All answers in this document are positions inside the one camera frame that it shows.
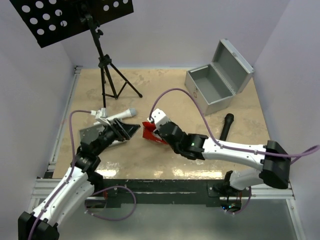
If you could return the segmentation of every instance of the tripod base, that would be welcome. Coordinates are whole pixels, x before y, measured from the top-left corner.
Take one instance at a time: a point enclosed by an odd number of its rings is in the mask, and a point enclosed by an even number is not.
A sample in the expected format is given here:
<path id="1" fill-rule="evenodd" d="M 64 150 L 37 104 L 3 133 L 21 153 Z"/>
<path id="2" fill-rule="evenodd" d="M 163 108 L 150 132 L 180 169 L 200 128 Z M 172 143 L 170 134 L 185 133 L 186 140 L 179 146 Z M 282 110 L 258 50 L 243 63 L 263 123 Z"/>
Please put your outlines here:
<path id="1" fill-rule="evenodd" d="M 129 82 L 129 80 L 116 68 L 116 66 L 112 63 L 111 58 L 109 57 L 108 54 L 106 54 L 103 59 L 101 59 L 99 57 L 100 63 L 99 63 L 99 68 L 100 68 L 100 72 L 101 72 L 101 84 L 102 84 L 102 97 L 103 97 L 103 106 L 106 107 L 106 97 L 110 97 L 110 98 L 114 98 L 114 99 L 118 99 L 118 97 L 120 96 L 120 94 L 122 93 L 122 91 L 125 89 L 125 86 L 128 84 L 135 92 L 136 94 L 142 98 L 142 94 L 131 84 L 131 82 Z M 117 93 L 115 85 L 113 83 L 113 80 L 111 78 L 110 72 L 109 72 L 109 68 L 108 65 L 110 65 L 119 75 L 120 77 L 125 81 L 125 83 L 123 84 L 123 86 L 121 87 L 120 91 Z M 106 77 L 108 78 L 111 90 L 113 95 L 107 94 L 105 92 L 105 83 L 106 83 Z"/>

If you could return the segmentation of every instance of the red object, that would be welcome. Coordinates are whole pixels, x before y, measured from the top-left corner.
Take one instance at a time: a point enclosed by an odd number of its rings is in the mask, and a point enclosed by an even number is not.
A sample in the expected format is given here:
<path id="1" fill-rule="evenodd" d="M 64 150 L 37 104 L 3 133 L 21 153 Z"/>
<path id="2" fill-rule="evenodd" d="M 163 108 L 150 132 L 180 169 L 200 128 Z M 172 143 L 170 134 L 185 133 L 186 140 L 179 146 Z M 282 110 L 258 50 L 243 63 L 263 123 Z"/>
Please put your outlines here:
<path id="1" fill-rule="evenodd" d="M 159 137 L 157 134 L 154 133 L 154 130 L 156 130 L 156 125 L 154 123 L 144 121 L 142 122 L 142 125 L 143 125 L 142 137 L 144 139 L 148 139 L 161 144 L 167 144 L 165 141 L 161 139 L 161 137 Z"/>

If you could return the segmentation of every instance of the white microphone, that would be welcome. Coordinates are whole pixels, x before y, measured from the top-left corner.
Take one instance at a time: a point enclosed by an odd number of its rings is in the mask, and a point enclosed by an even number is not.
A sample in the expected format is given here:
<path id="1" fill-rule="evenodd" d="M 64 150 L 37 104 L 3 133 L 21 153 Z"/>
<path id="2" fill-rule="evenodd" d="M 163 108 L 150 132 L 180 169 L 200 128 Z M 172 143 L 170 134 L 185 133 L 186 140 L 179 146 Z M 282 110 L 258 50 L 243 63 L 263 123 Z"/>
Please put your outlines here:
<path id="1" fill-rule="evenodd" d="M 137 115 L 137 111 L 135 108 L 129 108 L 121 113 L 109 116 L 106 118 L 106 120 L 112 121 L 113 119 L 126 119 L 131 118 Z"/>

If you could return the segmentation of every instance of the gray floor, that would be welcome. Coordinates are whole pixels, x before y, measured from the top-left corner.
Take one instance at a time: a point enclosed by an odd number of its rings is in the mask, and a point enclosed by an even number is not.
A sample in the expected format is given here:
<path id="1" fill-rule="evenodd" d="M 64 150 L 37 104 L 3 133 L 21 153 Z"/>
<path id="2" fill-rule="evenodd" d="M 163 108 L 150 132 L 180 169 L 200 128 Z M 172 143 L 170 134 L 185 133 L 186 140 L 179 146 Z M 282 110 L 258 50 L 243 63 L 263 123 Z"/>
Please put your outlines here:
<path id="1" fill-rule="evenodd" d="M 101 214 L 120 217 L 131 204 Z M 84 214 L 80 207 L 60 231 L 60 240 L 296 240 L 285 200 L 250 202 L 232 216 L 202 205 L 139 204 L 126 220 L 111 222 Z"/>

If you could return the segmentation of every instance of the case lid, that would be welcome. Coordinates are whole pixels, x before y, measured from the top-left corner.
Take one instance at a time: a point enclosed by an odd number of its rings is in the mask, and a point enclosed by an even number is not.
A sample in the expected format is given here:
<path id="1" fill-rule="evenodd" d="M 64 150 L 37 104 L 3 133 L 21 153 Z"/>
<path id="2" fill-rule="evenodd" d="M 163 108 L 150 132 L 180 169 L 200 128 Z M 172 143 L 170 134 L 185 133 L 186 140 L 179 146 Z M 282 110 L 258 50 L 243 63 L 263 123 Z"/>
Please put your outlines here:
<path id="1" fill-rule="evenodd" d="M 234 94 L 241 93 L 254 69 L 227 39 L 221 39 L 215 50 L 212 65 Z"/>

